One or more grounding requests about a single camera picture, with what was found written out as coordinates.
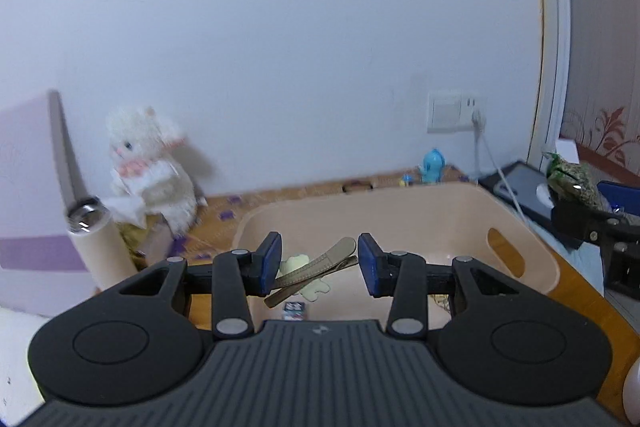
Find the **taupe hair clips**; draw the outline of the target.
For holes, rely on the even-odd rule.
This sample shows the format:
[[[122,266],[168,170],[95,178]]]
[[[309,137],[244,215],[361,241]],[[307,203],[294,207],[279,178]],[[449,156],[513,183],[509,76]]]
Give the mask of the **taupe hair clips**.
[[[355,255],[356,248],[355,239],[343,237],[321,256],[310,260],[306,265],[302,265],[296,270],[277,277],[273,283],[276,292],[264,300],[265,305],[269,309],[275,308],[310,282],[321,279],[326,274],[351,267],[358,262]]]

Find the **cartoon playing card box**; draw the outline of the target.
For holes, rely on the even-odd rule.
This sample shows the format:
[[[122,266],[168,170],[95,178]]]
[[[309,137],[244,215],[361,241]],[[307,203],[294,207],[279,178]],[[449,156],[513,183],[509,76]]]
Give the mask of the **cartoon playing card box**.
[[[307,307],[303,301],[285,301],[282,308],[284,321],[301,322],[307,318]]]

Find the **beige plastic storage basket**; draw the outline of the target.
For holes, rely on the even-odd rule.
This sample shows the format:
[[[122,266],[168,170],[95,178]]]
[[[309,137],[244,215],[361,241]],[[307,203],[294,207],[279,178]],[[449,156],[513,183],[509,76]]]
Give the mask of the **beige plastic storage basket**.
[[[281,234],[284,257],[323,254],[343,237],[371,234],[384,251],[409,251],[433,265],[471,256],[541,294],[560,268],[546,244],[506,205],[471,183],[360,188],[288,188],[212,197],[186,240],[192,263]]]

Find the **grey laptop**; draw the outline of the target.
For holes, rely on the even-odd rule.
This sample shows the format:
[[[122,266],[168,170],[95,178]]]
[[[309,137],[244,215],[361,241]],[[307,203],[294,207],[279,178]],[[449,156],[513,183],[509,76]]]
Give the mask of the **grey laptop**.
[[[546,175],[523,161],[503,167],[502,172],[503,178],[496,171],[480,178],[478,184],[511,206],[515,206],[511,197],[514,195],[526,217],[550,227],[554,202]]]

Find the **tissue box with tissue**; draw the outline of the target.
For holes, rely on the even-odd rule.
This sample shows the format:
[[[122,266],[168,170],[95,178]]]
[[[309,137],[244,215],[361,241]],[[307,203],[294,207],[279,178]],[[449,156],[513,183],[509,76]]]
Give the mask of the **tissue box with tissue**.
[[[105,205],[122,232],[146,231],[148,218],[160,216],[172,236],[180,235],[193,218],[192,193],[182,187],[182,181],[168,160],[122,165],[112,170],[114,196],[105,199]]]

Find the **blue toy figure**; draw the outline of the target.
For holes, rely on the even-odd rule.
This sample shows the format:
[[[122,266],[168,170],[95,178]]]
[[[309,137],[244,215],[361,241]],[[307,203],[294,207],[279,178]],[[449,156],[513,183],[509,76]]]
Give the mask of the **blue toy figure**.
[[[442,181],[445,166],[444,155],[437,148],[433,148],[423,157],[422,165],[419,167],[421,182],[423,184],[439,183]]]

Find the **white plush lamb toy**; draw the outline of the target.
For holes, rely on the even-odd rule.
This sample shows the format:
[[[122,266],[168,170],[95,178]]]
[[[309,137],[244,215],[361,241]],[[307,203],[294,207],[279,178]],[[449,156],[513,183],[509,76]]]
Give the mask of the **white plush lamb toy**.
[[[162,216],[175,236],[195,225],[201,199],[174,157],[186,134],[152,107],[119,107],[106,118],[112,158],[112,189],[141,205],[145,215]]]

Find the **cream thermos bottle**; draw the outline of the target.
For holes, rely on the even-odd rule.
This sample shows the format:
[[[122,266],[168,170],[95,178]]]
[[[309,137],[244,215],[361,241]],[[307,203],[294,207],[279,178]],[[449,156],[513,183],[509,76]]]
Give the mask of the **cream thermos bottle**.
[[[101,291],[138,273],[111,211],[98,198],[78,199],[66,220],[68,236]]]

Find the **purple white headboard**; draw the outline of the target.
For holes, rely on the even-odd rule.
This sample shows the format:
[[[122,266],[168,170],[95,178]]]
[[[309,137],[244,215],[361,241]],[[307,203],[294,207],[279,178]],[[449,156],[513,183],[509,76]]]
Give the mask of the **purple white headboard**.
[[[53,90],[1,112],[1,306],[55,317],[96,284],[67,235],[75,200]]]

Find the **white wall switch socket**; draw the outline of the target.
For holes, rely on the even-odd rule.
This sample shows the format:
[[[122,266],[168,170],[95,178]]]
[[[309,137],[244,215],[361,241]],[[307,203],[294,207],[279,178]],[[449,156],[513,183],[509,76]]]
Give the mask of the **white wall switch socket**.
[[[426,130],[430,133],[472,131],[486,98],[471,92],[434,91],[427,95]]]

